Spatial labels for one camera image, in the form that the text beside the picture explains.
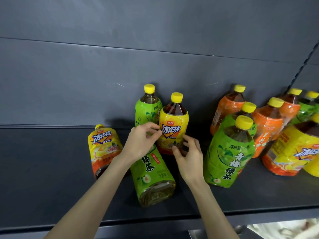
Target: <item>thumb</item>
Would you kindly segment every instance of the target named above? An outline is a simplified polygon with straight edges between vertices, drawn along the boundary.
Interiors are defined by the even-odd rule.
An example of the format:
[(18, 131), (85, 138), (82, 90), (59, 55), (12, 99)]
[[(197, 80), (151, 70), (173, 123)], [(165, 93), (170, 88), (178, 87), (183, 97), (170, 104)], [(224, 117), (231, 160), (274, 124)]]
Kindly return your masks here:
[(176, 159), (177, 165), (180, 165), (184, 161), (183, 155), (181, 155), (181, 152), (176, 146), (172, 146), (172, 151)]
[(148, 140), (150, 141), (151, 144), (154, 144), (162, 134), (163, 134), (162, 130), (159, 130), (155, 132), (150, 138), (148, 138)]

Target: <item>finger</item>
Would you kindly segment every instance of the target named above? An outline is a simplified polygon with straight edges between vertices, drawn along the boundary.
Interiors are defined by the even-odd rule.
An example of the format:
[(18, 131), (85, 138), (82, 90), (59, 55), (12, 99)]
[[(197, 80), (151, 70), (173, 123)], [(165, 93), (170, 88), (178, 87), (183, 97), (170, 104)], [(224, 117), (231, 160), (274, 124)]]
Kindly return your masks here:
[(188, 147), (189, 148), (196, 148), (196, 145), (195, 145), (195, 139), (188, 136), (188, 135), (183, 135), (183, 138), (188, 141)]
[(177, 165), (180, 165), (184, 160), (183, 155), (181, 155), (181, 152), (179, 151), (179, 149), (176, 146), (172, 146), (172, 151), (173, 151), (174, 157), (176, 159)]
[(186, 152), (186, 151), (184, 151), (184, 150), (182, 150), (181, 153), (182, 153), (184, 156), (186, 156), (186, 155), (188, 154), (188, 152)]
[(155, 132), (157, 132), (158, 130), (155, 130), (155, 129), (153, 129), (153, 128), (147, 128), (146, 129), (146, 132), (151, 132), (151, 133), (155, 133)]
[(148, 138), (147, 140), (150, 141), (151, 144), (154, 144), (158, 139), (159, 137), (162, 135), (162, 131), (156, 131), (150, 138)]
[(197, 139), (195, 139), (195, 145), (196, 145), (198, 151), (200, 151), (202, 153), (202, 150), (200, 149), (199, 141)]
[(145, 130), (146, 129), (148, 129), (148, 128), (154, 128), (154, 129), (159, 129), (160, 128), (160, 126), (159, 125), (157, 125), (157, 124), (155, 124), (155, 123), (153, 123), (153, 122), (147, 122), (147, 123), (145, 123), (145, 124), (143, 124), (143, 125), (140, 125), (142, 128), (144, 128)]

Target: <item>person's left hand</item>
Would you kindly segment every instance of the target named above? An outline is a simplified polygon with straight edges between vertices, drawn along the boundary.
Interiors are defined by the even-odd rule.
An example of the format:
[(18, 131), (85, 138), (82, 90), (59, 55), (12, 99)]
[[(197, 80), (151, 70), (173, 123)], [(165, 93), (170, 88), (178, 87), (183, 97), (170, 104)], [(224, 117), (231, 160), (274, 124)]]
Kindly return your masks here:
[(145, 156), (157, 139), (163, 134), (161, 130), (156, 130), (159, 128), (159, 125), (152, 122), (133, 127), (121, 152), (121, 156), (125, 157), (131, 165)]

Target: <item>green bottle lying down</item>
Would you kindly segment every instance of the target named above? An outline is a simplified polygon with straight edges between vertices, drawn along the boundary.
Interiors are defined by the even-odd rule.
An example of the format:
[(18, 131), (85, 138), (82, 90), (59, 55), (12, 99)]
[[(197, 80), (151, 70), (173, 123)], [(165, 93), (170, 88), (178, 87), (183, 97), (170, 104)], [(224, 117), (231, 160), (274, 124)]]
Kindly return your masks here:
[(175, 180), (155, 145), (131, 166), (131, 172), (142, 207), (155, 205), (172, 196)]

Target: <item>hand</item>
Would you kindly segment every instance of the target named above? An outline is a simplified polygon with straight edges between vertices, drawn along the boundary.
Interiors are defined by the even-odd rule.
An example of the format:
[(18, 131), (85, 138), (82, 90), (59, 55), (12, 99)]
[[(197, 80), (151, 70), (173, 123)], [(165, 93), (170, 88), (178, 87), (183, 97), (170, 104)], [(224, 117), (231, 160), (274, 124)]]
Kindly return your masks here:
[(189, 148), (188, 152), (183, 151), (186, 155), (185, 157), (181, 155), (176, 146), (172, 147), (181, 176), (188, 186), (205, 182), (203, 176), (203, 154), (199, 141), (187, 135), (184, 135), (183, 138), (188, 141), (184, 142), (184, 145)]
[(156, 130), (159, 128), (159, 125), (152, 122), (133, 127), (120, 155), (125, 157), (130, 165), (145, 156), (157, 139), (163, 134), (161, 130)]

